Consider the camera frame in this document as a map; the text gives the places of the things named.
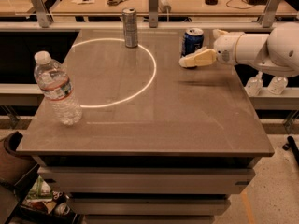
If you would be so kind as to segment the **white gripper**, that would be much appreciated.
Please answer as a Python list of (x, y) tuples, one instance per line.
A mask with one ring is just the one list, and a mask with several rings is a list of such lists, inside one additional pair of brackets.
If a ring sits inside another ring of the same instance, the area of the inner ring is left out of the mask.
[(212, 65), (216, 61), (216, 54), (219, 63), (237, 65), (236, 46), (242, 35), (244, 35), (243, 32), (227, 33), (221, 29), (214, 29), (213, 37), (216, 39), (214, 49), (204, 46), (196, 52), (180, 58), (179, 65), (183, 68)]

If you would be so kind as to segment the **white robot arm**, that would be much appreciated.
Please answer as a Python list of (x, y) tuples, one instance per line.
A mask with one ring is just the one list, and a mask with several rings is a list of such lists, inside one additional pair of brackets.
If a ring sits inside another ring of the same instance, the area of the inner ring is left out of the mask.
[(248, 65), (278, 77), (299, 75), (299, 23), (287, 22), (270, 34), (250, 34), (214, 29), (213, 48), (204, 46), (179, 60), (184, 68), (212, 65)]

